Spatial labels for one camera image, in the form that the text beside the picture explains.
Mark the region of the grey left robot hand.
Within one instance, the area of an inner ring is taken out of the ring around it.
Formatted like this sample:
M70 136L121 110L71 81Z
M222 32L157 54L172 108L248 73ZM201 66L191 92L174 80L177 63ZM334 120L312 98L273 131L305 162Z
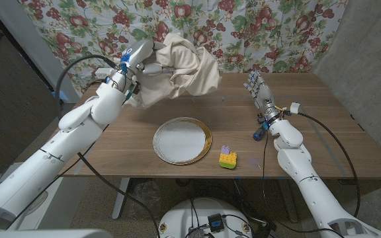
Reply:
M172 73L175 68L161 66L159 63L144 63L157 50L165 48L166 45L153 40L140 40L130 46L122 53L118 63L112 68L105 83L124 94L128 92L138 94L141 83L138 81L138 73L147 76L155 76L161 73Z

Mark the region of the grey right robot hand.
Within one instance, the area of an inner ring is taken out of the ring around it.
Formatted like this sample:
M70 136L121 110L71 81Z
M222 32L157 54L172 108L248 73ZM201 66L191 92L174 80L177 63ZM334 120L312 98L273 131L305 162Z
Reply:
M268 125L280 118L280 110L276 108L273 94L258 71L251 71L248 83L244 83L243 86L249 91L256 108Z

